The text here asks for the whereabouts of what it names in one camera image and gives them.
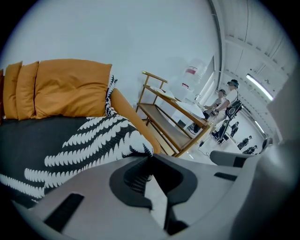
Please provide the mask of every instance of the orange cushion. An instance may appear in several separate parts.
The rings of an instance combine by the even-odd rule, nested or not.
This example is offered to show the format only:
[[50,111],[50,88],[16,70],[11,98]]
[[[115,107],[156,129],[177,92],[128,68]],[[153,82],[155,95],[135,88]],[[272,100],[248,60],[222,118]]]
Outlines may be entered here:
[[19,120],[35,118],[34,110],[34,84],[39,62],[34,62],[21,67],[17,88],[16,106]]
[[18,112],[15,100],[18,75],[22,62],[8,65],[5,71],[3,86],[3,106],[7,119],[18,119]]
[[2,122],[3,110],[3,69],[0,70],[0,124]]
[[77,59],[41,61],[35,87],[36,118],[102,116],[111,67]]

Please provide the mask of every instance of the white shirt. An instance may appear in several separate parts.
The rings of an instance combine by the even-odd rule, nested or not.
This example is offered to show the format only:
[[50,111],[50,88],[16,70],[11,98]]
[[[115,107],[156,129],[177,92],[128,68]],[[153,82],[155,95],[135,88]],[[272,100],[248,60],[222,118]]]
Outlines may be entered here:
[[[230,107],[236,100],[238,99],[238,91],[236,89],[231,90],[227,96],[225,97],[225,100],[229,101],[229,105],[228,107]],[[225,114],[225,110],[226,108],[224,108],[223,110],[220,111],[220,113]]]
[[[225,101],[226,101],[226,99],[224,97],[217,98],[214,101],[214,103],[212,104],[212,106],[215,104],[217,104],[218,106],[221,106]],[[205,112],[209,115],[212,112],[212,109],[207,109]]]

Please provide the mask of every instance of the fluorescent light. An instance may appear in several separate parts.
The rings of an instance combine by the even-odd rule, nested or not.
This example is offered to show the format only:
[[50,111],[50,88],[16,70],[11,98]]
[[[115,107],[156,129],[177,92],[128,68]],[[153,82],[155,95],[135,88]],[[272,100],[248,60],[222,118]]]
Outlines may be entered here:
[[246,78],[249,79],[252,83],[256,85],[271,101],[273,100],[273,96],[250,74],[246,75]]
[[258,122],[257,121],[255,121],[254,120],[254,122],[256,123],[256,125],[259,127],[259,129],[264,133],[264,131],[263,131],[263,129],[262,129],[262,127],[258,124]]

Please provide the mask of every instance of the table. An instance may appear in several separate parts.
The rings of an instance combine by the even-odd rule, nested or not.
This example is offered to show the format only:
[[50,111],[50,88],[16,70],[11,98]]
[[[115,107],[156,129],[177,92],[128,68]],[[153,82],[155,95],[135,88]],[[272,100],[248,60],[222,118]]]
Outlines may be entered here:
[[[196,103],[196,104],[202,110],[202,112],[204,112],[206,110],[202,105],[200,105],[198,103]],[[189,119],[188,122],[185,122],[184,120],[182,120],[182,121],[186,124],[183,128],[184,130],[187,129],[191,124],[194,123],[191,119]]]
[[[193,146],[202,136],[205,135],[205,133],[210,128],[210,123],[206,119],[200,119],[193,116],[185,109],[179,107],[174,100],[171,100],[163,96],[162,94],[153,90],[150,86],[147,85],[149,77],[153,77],[157,80],[162,81],[162,84],[160,85],[160,89],[162,88],[163,83],[167,83],[168,81],[145,71],[143,71],[142,73],[147,75],[147,78],[145,84],[143,85],[143,90],[139,102],[137,104],[136,111],[138,110],[138,108],[140,108],[146,114],[147,118],[143,119],[144,121],[146,121],[146,125],[150,123],[157,130],[160,136],[165,140],[165,142],[169,145],[169,147],[174,152],[172,156],[180,157],[191,146]],[[156,95],[154,102],[152,104],[141,103],[141,99],[143,97],[143,93],[145,90],[148,90]],[[163,109],[161,109],[159,106],[155,104],[157,97],[161,98],[162,100],[170,104],[172,107],[176,108],[181,113],[183,113],[189,119],[191,119],[196,125],[198,125],[202,129],[202,131],[199,131],[199,134],[196,135],[194,138],[191,137],[190,134],[185,129],[183,129],[183,127],[181,127]],[[165,116],[175,124],[175,127],[167,120]]]

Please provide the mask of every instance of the white wall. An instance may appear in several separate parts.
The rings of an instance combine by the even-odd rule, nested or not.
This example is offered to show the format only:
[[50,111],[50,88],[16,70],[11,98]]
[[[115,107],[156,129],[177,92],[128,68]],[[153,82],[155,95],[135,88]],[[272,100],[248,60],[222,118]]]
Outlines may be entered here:
[[142,70],[172,81],[192,59],[209,64],[218,52],[207,0],[44,0],[15,28],[0,68],[59,58],[112,63],[117,88],[135,104]]
[[210,60],[209,65],[207,66],[207,69],[205,71],[205,74],[202,76],[201,81],[199,82],[199,84],[195,87],[194,93],[199,94],[203,91],[204,87],[206,84],[208,84],[210,78],[213,76],[214,77],[214,58],[212,58]]
[[202,101],[200,100],[200,104],[211,106],[217,98],[218,93],[216,91],[213,91],[210,95],[205,94],[205,97],[201,99]]

